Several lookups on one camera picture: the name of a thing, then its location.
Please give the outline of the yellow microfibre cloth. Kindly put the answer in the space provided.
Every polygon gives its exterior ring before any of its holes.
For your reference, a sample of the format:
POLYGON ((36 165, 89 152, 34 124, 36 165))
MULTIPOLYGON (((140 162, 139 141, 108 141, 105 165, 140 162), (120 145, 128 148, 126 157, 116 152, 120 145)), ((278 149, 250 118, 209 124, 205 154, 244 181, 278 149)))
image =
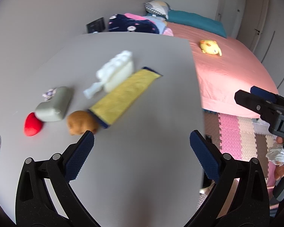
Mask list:
POLYGON ((160 77, 162 77, 160 73, 143 67, 90 107, 88 111, 103 128, 107 129, 160 77))

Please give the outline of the black wall socket panel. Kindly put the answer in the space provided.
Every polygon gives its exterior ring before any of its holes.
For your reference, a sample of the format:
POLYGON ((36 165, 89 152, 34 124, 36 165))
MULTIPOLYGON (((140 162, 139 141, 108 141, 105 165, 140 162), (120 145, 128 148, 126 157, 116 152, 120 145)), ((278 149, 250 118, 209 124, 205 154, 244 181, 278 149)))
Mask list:
POLYGON ((86 25, 87 33, 99 33, 105 31, 105 20, 103 17, 86 25))

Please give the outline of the light blue knitted blanket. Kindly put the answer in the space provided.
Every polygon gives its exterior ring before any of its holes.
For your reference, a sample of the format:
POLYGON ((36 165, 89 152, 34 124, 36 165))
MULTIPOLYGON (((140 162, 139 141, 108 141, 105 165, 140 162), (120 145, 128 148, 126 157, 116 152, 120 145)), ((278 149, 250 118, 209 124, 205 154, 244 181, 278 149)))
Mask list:
POLYGON ((154 23, 155 26, 157 26, 157 28, 159 30, 159 34, 163 34, 164 31, 167 28, 167 23, 166 23, 164 18, 154 17, 154 16, 144 16, 143 18, 151 21, 152 23, 154 23))

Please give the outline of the grey patterned pillow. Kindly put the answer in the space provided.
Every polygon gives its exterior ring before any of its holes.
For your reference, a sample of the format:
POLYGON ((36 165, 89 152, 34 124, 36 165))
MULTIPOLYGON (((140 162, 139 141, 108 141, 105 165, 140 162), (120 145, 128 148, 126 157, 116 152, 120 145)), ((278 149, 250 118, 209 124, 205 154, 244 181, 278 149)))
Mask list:
POLYGON ((163 1, 151 1, 144 3, 145 10, 153 15, 169 18, 170 6, 163 1))

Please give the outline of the pink white folded blanket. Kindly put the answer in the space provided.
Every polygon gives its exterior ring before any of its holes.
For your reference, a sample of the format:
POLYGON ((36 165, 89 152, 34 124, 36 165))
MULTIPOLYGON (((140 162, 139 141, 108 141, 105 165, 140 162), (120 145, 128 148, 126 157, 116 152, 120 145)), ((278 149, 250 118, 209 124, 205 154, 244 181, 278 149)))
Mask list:
POLYGON ((162 34, 166 36, 174 36, 173 31, 170 28, 166 28, 162 34))

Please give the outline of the navy patterned blanket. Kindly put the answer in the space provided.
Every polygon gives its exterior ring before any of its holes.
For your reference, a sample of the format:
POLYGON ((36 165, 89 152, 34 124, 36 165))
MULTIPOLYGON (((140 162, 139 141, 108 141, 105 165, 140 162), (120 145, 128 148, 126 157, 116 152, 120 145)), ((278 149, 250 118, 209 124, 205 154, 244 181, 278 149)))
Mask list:
POLYGON ((109 32, 140 32, 159 34, 157 26, 149 20, 136 20, 123 14, 112 15, 108 22, 109 32))

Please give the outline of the brown bear plush toy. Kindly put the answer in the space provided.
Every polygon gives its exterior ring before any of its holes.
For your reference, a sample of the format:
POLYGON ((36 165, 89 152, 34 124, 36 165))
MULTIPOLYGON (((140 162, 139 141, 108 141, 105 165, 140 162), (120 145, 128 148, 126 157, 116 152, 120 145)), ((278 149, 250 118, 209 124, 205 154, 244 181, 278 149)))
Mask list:
POLYGON ((82 135, 86 131, 95 134, 99 124, 88 111, 75 111, 66 118, 66 125, 70 135, 82 135))

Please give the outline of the red heart shaped toy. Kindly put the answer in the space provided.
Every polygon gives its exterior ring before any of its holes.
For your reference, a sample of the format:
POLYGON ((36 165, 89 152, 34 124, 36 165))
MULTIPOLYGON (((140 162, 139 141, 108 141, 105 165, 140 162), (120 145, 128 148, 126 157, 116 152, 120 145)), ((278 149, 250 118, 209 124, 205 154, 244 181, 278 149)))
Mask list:
POLYGON ((24 129, 23 132, 25 136, 34 136, 38 134, 41 129, 43 128, 43 121, 39 120, 35 113, 30 113, 24 122, 24 129))

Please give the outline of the baby doll on floor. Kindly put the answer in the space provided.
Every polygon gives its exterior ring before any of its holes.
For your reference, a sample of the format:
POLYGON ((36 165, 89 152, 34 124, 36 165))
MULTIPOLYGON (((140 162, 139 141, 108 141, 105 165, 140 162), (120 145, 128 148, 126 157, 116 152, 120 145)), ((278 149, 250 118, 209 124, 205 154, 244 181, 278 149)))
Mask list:
POLYGON ((284 139, 277 136, 273 145, 268 148, 267 159, 275 165, 274 178, 276 181, 284 177, 284 139))

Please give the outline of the grey green corner cushion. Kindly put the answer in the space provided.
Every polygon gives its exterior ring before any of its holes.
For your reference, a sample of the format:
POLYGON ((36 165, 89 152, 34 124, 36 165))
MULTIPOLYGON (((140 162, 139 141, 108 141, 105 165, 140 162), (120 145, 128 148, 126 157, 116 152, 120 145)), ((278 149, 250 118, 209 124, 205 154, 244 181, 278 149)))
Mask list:
POLYGON ((73 91, 68 87, 59 87, 50 100, 40 103, 35 109, 35 116, 43 122, 64 119, 73 91))

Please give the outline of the teal long pillow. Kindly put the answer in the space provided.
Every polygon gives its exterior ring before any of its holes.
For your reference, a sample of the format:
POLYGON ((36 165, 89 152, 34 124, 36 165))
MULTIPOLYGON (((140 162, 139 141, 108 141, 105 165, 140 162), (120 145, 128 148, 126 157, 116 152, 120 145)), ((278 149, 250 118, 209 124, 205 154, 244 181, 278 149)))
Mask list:
POLYGON ((202 29, 204 31, 208 31, 210 33, 214 33, 221 37, 227 38, 226 31, 221 22, 201 16, 196 13, 189 13, 179 10, 170 10, 168 12, 167 21, 176 24, 195 27, 198 29, 202 29))

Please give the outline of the small fabric flower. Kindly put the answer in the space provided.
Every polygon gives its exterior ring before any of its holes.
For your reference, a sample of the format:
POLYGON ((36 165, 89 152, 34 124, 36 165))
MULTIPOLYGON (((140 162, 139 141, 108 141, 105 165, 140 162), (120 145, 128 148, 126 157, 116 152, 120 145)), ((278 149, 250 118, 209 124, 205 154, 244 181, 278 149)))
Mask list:
POLYGON ((47 92, 43 93, 43 98, 45 99, 45 101, 50 100, 56 93, 56 88, 53 89, 49 89, 47 92))

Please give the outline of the bed with pink sheet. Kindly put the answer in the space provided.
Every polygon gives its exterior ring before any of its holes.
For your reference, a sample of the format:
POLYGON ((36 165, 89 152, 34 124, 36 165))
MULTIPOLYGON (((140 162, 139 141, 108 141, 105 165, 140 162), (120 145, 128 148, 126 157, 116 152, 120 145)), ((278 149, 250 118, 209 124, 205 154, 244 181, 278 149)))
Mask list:
POLYGON ((234 100, 236 91, 250 91, 257 86, 274 94, 277 86, 257 57, 240 41, 224 38, 198 28, 168 23, 175 37, 187 39, 198 76, 202 107, 218 113, 258 118, 259 115, 234 100), (201 40, 214 40, 222 55, 203 53, 201 40))

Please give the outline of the beige desk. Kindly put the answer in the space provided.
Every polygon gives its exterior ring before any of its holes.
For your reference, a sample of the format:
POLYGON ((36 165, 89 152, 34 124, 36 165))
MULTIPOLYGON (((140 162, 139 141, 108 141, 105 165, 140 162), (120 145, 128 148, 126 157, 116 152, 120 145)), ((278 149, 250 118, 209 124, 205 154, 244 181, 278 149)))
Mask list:
POLYGON ((96 125, 94 147, 70 185, 101 226, 184 226, 195 213, 203 172, 189 136, 204 125, 189 42, 99 33, 69 39, 53 53, 0 49, 0 206, 12 221, 25 159, 47 160, 79 140, 66 120, 47 122, 27 137, 26 117, 54 87, 71 89, 68 113, 88 110, 105 91, 87 99, 84 90, 125 50, 135 70, 148 67, 160 76, 114 124, 96 125))

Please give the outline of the yellow chick plush toy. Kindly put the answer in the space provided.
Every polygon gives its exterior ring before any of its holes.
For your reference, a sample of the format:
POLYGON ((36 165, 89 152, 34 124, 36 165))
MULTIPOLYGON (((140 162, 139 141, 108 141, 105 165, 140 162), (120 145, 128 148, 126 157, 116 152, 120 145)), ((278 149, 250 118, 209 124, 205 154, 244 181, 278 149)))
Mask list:
POLYGON ((222 51, 214 40, 201 40, 200 48, 203 53, 222 56, 222 51))

